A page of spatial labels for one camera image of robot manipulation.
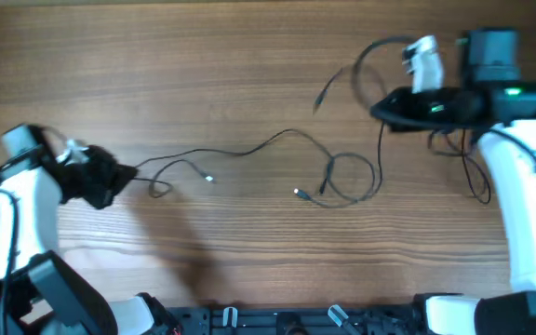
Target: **robotic arm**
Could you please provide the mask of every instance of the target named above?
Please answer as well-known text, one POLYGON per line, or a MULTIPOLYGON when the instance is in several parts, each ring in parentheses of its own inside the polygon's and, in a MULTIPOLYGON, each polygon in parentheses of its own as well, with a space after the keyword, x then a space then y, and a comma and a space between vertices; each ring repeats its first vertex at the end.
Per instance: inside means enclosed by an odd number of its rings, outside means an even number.
POLYGON ((472 31, 465 41, 462 87, 442 87, 436 40, 426 36, 403 52, 413 86, 393 91, 371 114, 393 132, 456 125, 473 130, 500 199, 513 294, 485 300, 419 294, 405 305, 346 311, 338 305, 327 311, 166 310, 145 293, 108 303, 57 255, 57 206, 80 197, 96 209, 110 206, 137 170, 77 141, 68 141, 56 158, 42 128, 20 125, 3 136, 12 158, 0 167, 0 189, 19 200, 16 213, 0 194, 0 314, 8 306, 7 333, 536 334, 536 83, 520 80, 515 32, 472 31), (14 215, 20 224, 18 248, 5 301, 14 215), (38 300, 53 311, 31 324, 21 321, 38 300))

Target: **wood grain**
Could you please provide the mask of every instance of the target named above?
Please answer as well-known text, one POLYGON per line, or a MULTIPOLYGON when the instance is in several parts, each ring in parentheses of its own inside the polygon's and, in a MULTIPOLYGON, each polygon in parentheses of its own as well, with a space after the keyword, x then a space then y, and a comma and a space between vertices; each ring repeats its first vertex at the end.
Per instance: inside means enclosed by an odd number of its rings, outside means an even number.
MULTIPOLYGON (((356 105, 348 76, 312 115, 326 80, 374 39, 436 34, 456 83, 454 38, 483 25, 520 29, 523 73, 536 78, 532 1, 0 9, 0 134, 20 122, 47 124, 137 164, 196 147, 243 151, 297 127, 332 152, 375 161, 379 124, 356 105)), ((369 60, 388 87, 409 82, 398 55, 389 47, 369 60)), ((384 135, 382 190, 341 210, 292 194, 313 192, 326 164, 299 137, 243 158, 196 154, 216 184, 175 166, 163 178, 176 192, 165 198, 149 198, 134 181, 111 208, 60 207, 61 254, 109 300, 148 291, 172 306, 361 305, 426 291, 508 291, 497 199, 484 207, 468 198, 460 162, 431 156, 424 140, 384 135)), ((337 168, 345 190, 368 186, 365 166, 337 168)))

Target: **cable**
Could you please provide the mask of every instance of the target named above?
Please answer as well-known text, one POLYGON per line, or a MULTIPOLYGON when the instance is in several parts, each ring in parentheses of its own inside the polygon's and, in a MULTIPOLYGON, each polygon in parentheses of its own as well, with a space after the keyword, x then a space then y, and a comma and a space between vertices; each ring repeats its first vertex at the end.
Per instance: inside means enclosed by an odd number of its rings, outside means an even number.
POLYGON ((7 254, 7 268, 6 274, 3 278, 3 286, 1 293, 1 314, 0 314, 0 328, 3 335, 7 335, 7 307, 9 304, 9 286, 11 280, 11 273, 16 267, 16 256, 18 248, 18 230, 19 230, 19 215, 20 210, 18 208, 18 199, 10 191, 0 189, 0 194, 5 194, 12 206, 12 225, 11 225, 11 240, 9 243, 9 252, 7 254))
POLYGON ((171 184, 170 182, 160 181, 158 178, 160 177, 161 173, 163 173, 166 169, 168 169, 171 166, 173 166, 173 165, 175 165, 177 163, 180 163, 180 162, 187 163, 195 172, 197 172, 205 180, 214 181, 214 178, 212 176, 208 175, 204 170, 199 168, 195 163, 193 163, 193 162, 191 162, 191 161, 189 161, 187 159, 178 159, 178 160, 172 161, 172 162, 164 165, 158 171, 156 171, 156 173, 154 174, 154 176, 152 178, 136 177, 136 178, 134 178, 134 181, 148 181, 148 182, 150 182, 150 184, 148 185, 148 195, 150 197, 159 198, 161 196, 164 196, 164 195, 170 193, 171 191, 173 191, 174 187, 173 187, 173 184, 171 184), (158 190, 156 190, 156 188, 154 188, 154 185, 157 184, 157 183, 167 186, 167 189, 165 191, 159 192, 158 190))
POLYGON ((355 63, 353 64, 353 69, 351 70, 351 88, 355 93, 355 98, 359 103, 366 109, 369 110, 370 102, 369 98, 366 95, 363 85, 361 84, 361 73, 363 71, 363 60, 365 57, 374 49, 382 47, 388 44, 412 44, 416 41, 414 37, 410 36, 392 36, 384 38, 382 40, 373 42, 368 47, 366 47, 359 56, 357 57, 355 63))
MULTIPOLYGON (((280 137, 280 136, 282 136, 282 135, 284 135, 286 133, 295 133, 295 134, 303 136, 305 139, 309 140, 313 145, 315 145, 315 147, 328 158, 328 163, 326 164, 326 168, 325 168, 325 171, 324 171, 324 180, 322 181, 321 186, 319 187, 319 192, 318 193, 323 194, 324 191, 325 191, 326 185, 328 185, 328 186, 330 186, 332 191, 337 196, 339 196, 342 199, 346 200, 347 203, 339 204, 339 205, 331 205, 331 204, 328 204, 328 203, 326 203, 324 201, 314 199, 313 197, 311 197, 310 195, 308 195, 306 192, 304 192, 302 190, 295 189, 296 190, 295 194, 299 198, 311 201, 311 202, 313 202, 313 203, 315 203, 315 204, 317 204, 317 205, 319 205, 320 207, 323 207, 323 208, 345 208, 345 207, 348 207, 350 205, 353 205, 353 204, 356 204, 358 202, 361 202, 361 201, 364 201, 364 200, 367 200, 367 199, 371 198, 380 189, 380 186, 382 185, 382 169, 381 169, 382 162, 381 162, 381 159, 380 159, 379 155, 378 155, 378 166, 380 167, 380 174, 379 174, 380 175, 380 181, 378 182, 378 184, 376 184, 374 166, 373 166, 373 164, 371 164, 371 162, 369 162, 369 160, 367 160, 366 157, 364 157, 364 156, 362 156, 360 154, 356 154, 356 153, 332 154, 322 143, 320 143, 319 141, 314 139, 311 135, 309 135, 309 134, 307 134, 307 133, 305 133, 305 132, 303 132, 301 130, 298 130, 296 128, 289 128, 289 129, 281 130, 281 131, 277 132, 276 134, 274 134, 272 137, 270 137, 268 140, 262 142, 260 145, 254 147, 251 150, 245 151, 245 152, 233 152, 233 151, 227 151, 227 150, 221 150, 221 149, 198 148, 198 149, 188 150, 188 151, 185 151, 185 152, 179 153, 179 154, 170 154, 170 155, 165 155, 165 156, 148 158, 148 159, 142 161, 141 163, 139 163, 136 166, 136 168, 141 168, 142 166, 144 166, 144 165, 146 165, 146 164, 148 164, 150 162, 153 162, 153 161, 163 160, 163 159, 170 159, 170 158, 177 158, 177 157, 184 156, 184 155, 187 155, 187 154, 193 154, 193 153, 199 153, 199 152, 216 153, 216 154, 228 154, 228 155, 238 156, 238 157, 246 156, 246 155, 250 155, 250 154, 254 154, 254 153, 258 152, 259 150, 261 150, 262 148, 264 148, 268 144, 272 143, 276 138, 278 138, 278 137, 280 137), (368 190, 363 195, 361 195, 359 197, 352 197, 350 195, 344 194, 336 186, 336 184, 332 181, 332 174, 333 174, 333 171, 334 171, 334 164, 336 163, 336 160, 338 158, 341 158, 341 157, 357 158, 360 161, 362 161, 362 162, 364 162, 364 163, 366 163, 368 165, 368 167, 370 169, 370 172, 371 172, 372 179, 371 179, 371 185, 369 186, 368 190)), ((381 142, 382 142, 382 133, 383 133, 383 125, 382 125, 382 128, 380 129, 379 146, 381 145, 381 142)), ((148 186, 148 194, 149 194, 149 196, 154 197, 154 198, 161 197, 161 196, 171 192, 173 190, 173 186, 169 182, 160 181, 158 178, 160 177, 160 175, 167 168, 170 168, 171 166, 173 166, 174 164, 179 163, 179 162, 187 163, 192 169, 194 169, 200 176, 202 176, 202 178, 205 178, 207 181, 214 181, 214 179, 212 177, 210 177, 204 170, 199 168, 195 163, 193 163, 193 162, 191 162, 189 160, 186 160, 186 159, 179 159, 179 160, 171 161, 170 163, 164 165, 159 170, 157 170, 155 172, 155 174, 152 176, 152 178, 137 178, 136 180, 150 182, 150 184, 148 186), (162 191, 162 192, 156 190, 154 188, 154 185, 157 184, 157 183, 161 183, 161 184, 167 186, 167 189, 165 191, 162 191)))
POLYGON ((62 132, 60 132, 58 129, 56 129, 55 127, 52 127, 52 126, 39 126, 42 130, 44 131, 48 131, 50 132, 51 134, 55 135, 55 137, 57 137, 60 141, 62 141, 63 143, 67 143, 67 136, 63 135, 62 132))
POLYGON ((465 150, 465 147, 466 147, 465 142, 466 142, 466 130, 462 131, 461 148, 458 148, 456 144, 454 144, 450 140, 448 133, 440 132, 439 130, 434 130, 427 137, 427 148, 435 155, 441 155, 445 157, 460 157, 462 159, 462 167, 464 168, 464 174, 466 175, 466 180, 468 182, 469 189, 471 190, 471 194, 473 195, 473 198, 475 198, 481 204, 487 205, 491 201, 491 185, 489 182, 489 178, 487 174, 485 173, 485 170, 472 157, 472 155, 475 153, 475 146, 472 145, 469 151, 467 152, 465 150), (443 151, 434 149, 433 138, 435 135, 438 135, 438 134, 443 135, 443 138, 446 141, 447 146, 452 150, 452 152, 448 153, 448 152, 443 152, 443 151), (478 175, 480 175, 481 179, 483 180, 483 185, 479 192, 475 191, 472 178, 471 178, 471 172, 468 169, 467 163, 475 167, 478 175))
POLYGON ((333 76, 331 76, 331 78, 327 81, 327 83, 324 85, 324 88, 322 88, 322 91, 320 92, 320 94, 318 94, 317 97, 315 98, 315 101, 314 101, 314 114, 320 108, 320 106, 322 105, 322 102, 324 102, 324 99, 328 95, 328 89, 330 88, 330 85, 332 85, 332 83, 334 83, 334 81, 336 79, 338 79, 338 77, 341 76, 341 74, 344 71, 346 71, 347 69, 350 69, 350 68, 351 68, 350 65, 346 65, 346 66, 341 67, 341 69, 337 73, 335 73, 333 76))

